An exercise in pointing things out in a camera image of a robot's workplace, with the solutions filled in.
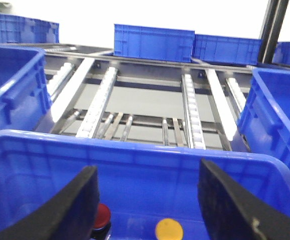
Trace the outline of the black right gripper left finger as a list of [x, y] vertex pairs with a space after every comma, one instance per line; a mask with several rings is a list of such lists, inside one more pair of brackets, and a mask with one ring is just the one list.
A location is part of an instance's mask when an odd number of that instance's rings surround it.
[[0, 231], [0, 240], [88, 240], [99, 202], [98, 169], [86, 166], [45, 204]]

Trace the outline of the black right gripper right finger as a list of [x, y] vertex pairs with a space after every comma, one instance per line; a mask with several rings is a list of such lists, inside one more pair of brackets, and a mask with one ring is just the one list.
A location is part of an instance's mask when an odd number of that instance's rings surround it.
[[213, 240], [290, 240], [290, 219], [260, 200], [214, 162], [202, 159], [198, 200]]

